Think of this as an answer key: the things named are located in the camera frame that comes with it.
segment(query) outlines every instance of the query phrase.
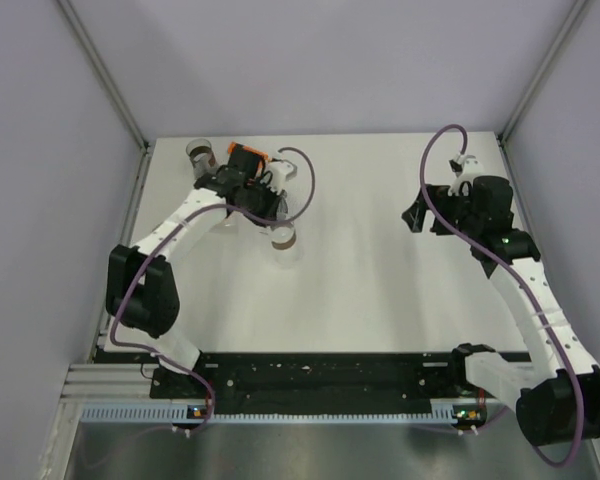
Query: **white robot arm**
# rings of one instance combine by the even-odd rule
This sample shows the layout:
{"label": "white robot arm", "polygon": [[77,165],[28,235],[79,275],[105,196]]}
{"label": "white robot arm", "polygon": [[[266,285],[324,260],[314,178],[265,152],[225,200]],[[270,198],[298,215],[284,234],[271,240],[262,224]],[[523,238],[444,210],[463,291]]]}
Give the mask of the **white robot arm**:
{"label": "white robot arm", "polygon": [[[580,343],[553,295],[533,239],[512,226],[513,190],[508,180],[486,175],[471,155],[458,154],[450,165],[456,175],[452,185],[425,186],[433,206],[447,223],[512,268],[541,308],[538,313],[511,272],[472,246],[473,257],[513,314],[532,367],[511,364],[485,345],[462,344],[452,352],[451,378],[460,387],[486,390],[515,411],[532,445],[568,441],[576,431],[576,398],[561,360],[561,355],[566,355],[584,398],[583,438],[600,437],[600,366]],[[422,231],[428,209],[421,191],[402,215],[412,232]],[[438,218],[431,231],[452,234]],[[548,329],[564,354],[559,354]]]}
{"label": "white robot arm", "polygon": [[[207,161],[204,168],[200,168],[197,159],[200,147],[192,144],[187,154],[199,178],[182,204],[149,235],[131,247],[118,245],[113,249],[106,296],[107,311],[115,315],[142,262],[181,225],[182,229],[149,264],[122,315],[120,329],[142,331],[143,345],[188,369],[196,364],[200,350],[182,334],[181,322],[178,322],[180,302],[171,264],[180,261],[209,230],[224,221],[227,210],[214,208],[191,221],[186,219],[204,207],[229,204],[268,221],[281,220],[279,210],[284,202],[284,188],[296,175],[296,166],[288,160],[269,160],[268,155],[239,144],[231,144],[227,165],[217,166],[211,157],[213,164]],[[266,229],[274,248],[292,246],[290,240],[295,239],[292,224],[271,228],[252,222]]]}

